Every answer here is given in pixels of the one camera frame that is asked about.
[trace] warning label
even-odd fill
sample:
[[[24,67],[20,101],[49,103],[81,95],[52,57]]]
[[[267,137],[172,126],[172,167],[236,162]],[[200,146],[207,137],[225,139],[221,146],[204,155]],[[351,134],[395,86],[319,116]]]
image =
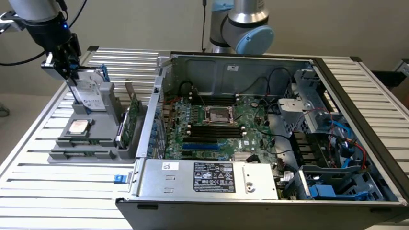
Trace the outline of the warning label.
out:
[[[233,164],[195,163],[193,189],[201,193],[235,193]]]

